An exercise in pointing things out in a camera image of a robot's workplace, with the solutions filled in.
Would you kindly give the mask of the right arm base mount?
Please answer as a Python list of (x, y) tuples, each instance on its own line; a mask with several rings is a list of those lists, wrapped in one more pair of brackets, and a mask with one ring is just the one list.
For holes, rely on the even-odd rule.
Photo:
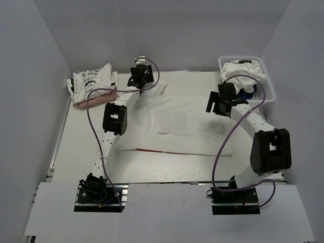
[(259, 201), (256, 189), (220, 192), (211, 187), (206, 192), (211, 198), (213, 215), (258, 215)]

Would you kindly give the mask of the white t-shirt with tag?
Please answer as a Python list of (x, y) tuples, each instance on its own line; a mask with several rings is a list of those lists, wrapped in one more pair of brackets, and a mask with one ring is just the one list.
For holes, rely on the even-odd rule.
[(251, 78), (242, 76), (247, 75), (257, 79), (261, 84), (266, 82), (267, 76), (263, 73), (263, 70), (258, 61), (252, 60), (234, 60), (232, 62), (225, 63), (220, 72), (220, 78), (222, 81), (226, 81), (228, 78), (239, 75), (237, 77), (231, 78), (228, 83), (233, 83), (236, 89), (236, 93), (243, 90), (246, 93), (254, 93), (254, 86), (257, 84)]

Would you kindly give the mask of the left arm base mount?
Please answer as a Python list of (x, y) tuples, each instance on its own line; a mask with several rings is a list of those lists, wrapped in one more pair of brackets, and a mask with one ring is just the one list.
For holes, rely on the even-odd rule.
[(128, 185), (113, 187), (108, 180), (92, 173), (79, 181), (74, 211), (89, 213), (121, 213), (126, 205)]

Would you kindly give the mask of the white logo t-shirt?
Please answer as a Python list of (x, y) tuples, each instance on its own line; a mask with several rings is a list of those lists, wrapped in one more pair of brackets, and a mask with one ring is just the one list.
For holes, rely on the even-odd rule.
[(115, 149), (215, 156), (229, 130), (226, 117), (207, 113), (207, 97), (177, 96), (167, 84), (135, 95), (127, 103), (128, 126)]

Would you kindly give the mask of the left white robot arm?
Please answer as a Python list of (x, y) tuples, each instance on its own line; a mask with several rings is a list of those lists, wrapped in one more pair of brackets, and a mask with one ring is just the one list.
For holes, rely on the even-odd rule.
[(127, 102), (135, 95), (141, 95), (145, 91), (153, 89), (160, 80), (160, 72), (157, 73), (157, 80), (154, 80), (152, 66), (156, 66), (154, 62), (146, 65), (145, 61), (151, 61), (146, 57), (138, 57), (136, 66), (131, 68), (131, 77), (127, 82), (126, 90), (117, 90), (109, 88), (97, 88), (95, 91), (112, 91), (122, 93), (122, 99), (114, 102), (108, 102), (105, 105), (103, 116), (103, 131), (107, 133), (108, 144), (105, 145), (107, 155), (114, 149), (114, 144), (119, 140), (127, 129)]

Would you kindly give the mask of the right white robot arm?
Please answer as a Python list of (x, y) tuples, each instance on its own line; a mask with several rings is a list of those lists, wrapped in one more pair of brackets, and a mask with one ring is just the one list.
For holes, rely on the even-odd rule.
[(275, 128), (257, 115), (255, 109), (261, 105), (262, 102), (251, 107), (247, 100), (237, 96), (232, 83), (222, 83), (217, 92), (210, 93), (206, 111), (236, 121), (223, 143), (227, 143), (238, 127), (253, 140), (249, 165), (233, 176), (224, 190), (235, 202), (242, 201), (248, 189), (267, 181), (268, 176), (292, 166), (290, 133), (287, 129)]

